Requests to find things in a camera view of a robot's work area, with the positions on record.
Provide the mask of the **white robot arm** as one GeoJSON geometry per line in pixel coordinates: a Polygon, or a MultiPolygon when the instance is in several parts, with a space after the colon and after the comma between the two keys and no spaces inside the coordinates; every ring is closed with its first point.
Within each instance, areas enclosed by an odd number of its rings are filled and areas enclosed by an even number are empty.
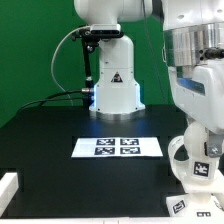
{"type": "Polygon", "coordinates": [[[206,154],[224,154],[224,0],[74,0],[74,8],[87,23],[86,47],[99,45],[93,114],[129,116],[145,108],[134,78],[134,44],[121,24],[161,14],[174,103],[208,132],[206,154]]]}

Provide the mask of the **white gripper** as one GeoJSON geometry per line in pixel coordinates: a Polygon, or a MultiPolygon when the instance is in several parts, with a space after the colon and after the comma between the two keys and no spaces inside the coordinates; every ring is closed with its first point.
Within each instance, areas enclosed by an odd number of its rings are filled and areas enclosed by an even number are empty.
{"type": "Polygon", "coordinates": [[[224,64],[195,66],[186,72],[190,79],[178,78],[175,67],[169,67],[168,74],[175,105],[210,130],[206,153],[210,158],[221,157],[224,143],[224,64]]]}

